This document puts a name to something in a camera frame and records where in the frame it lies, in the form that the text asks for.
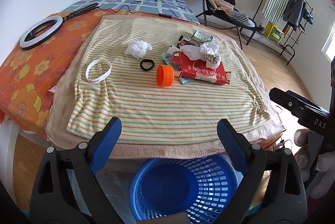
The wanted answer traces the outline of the right gloved hand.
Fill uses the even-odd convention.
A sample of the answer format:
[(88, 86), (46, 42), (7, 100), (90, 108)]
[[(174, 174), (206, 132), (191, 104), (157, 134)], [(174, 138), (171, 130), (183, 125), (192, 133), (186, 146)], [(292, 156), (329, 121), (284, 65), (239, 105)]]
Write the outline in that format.
[(325, 196), (334, 183), (334, 151), (321, 154), (324, 136), (309, 129), (297, 130), (294, 143), (300, 147), (294, 158), (302, 180), (307, 182), (312, 172), (316, 171), (316, 176), (307, 187), (306, 196), (312, 199)]

